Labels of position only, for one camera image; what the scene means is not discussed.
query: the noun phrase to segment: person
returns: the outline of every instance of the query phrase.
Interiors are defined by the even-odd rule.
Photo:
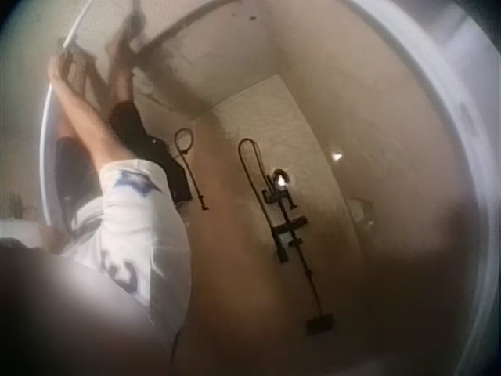
[[[175,203],[191,196],[184,170],[146,133],[134,104],[130,43],[138,30],[130,16],[106,47],[108,121],[85,98],[94,59],[74,46],[49,62],[59,105],[57,193],[72,237],[62,256],[122,287],[172,346],[191,290],[189,242]]]

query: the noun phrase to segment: leg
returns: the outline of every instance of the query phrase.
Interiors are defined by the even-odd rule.
[[[110,98],[112,106],[134,100],[132,90],[132,68],[135,66],[135,54],[130,42],[142,28],[142,19],[138,14],[127,18],[113,40],[106,46],[110,59]]]

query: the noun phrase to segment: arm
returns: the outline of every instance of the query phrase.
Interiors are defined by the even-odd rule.
[[[63,56],[51,59],[49,80],[79,139],[91,155],[97,171],[113,161],[134,159],[135,155],[117,139],[96,110],[62,79]]]

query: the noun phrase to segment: bathroom wall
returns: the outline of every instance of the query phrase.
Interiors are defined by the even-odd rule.
[[[418,374],[443,374],[475,260],[473,198],[455,139],[416,72],[344,2],[261,4],[280,76],[341,192],[372,203],[373,225],[359,229],[366,356],[407,356]],[[344,157],[334,162],[337,150]]]
[[[311,371],[319,360],[312,345],[349,347],[363,271],[354,228],[319,143],[278,76],[216,106],[193,122],[193,130],[193,172],[210,210],[201,211],[194,201],[183,215],[193,250],[194,290],[177,364],[186,374]],[[244,137],[261,146],[267,172],[282,168],[291,177],[298,205],[291,215],[308,218],[300,231],[305,256],[339,330],[305,336],[306,320],[316,315],[312,296],[295,252],[288,250],[290,262],[284,265],[275,256],[237,153]],[[269,210],[280,224],[277,208]]]

